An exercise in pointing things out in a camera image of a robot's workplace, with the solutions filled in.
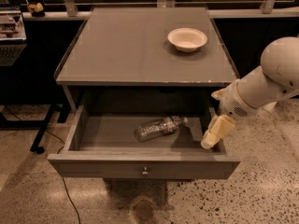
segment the terrazzo floor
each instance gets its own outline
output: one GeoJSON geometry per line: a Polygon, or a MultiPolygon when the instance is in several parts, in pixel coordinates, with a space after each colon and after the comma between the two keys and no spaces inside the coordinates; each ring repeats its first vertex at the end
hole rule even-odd
{"type": "MultiPolygon", "coordinates": [[[[19,119],[47,112],[44,105],[9,109],[19,119]]],[[[238,122],[224,139],[228,155],[241,159],[228,180],[62,179],[47,157],[64,145],[73,115],[63,124],[58,115],[40,155],[29,151],[37,131],[0,132],[0,224],[299,223],[297,99],[238,122]]]]}

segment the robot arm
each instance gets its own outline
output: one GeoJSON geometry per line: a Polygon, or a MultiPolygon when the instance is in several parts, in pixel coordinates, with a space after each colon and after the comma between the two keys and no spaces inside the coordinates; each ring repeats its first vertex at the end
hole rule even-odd
{"type": "Polygon", "coordinates": [[[212,93],[212,97],[220,101],[220,110],[203,136],[202,147],[212,148],[234,129],[238,120],[256,114],[260,107],[297,94],[299,38],[280,38],[265,48],[261,66],[228,87],[212,93]]]}

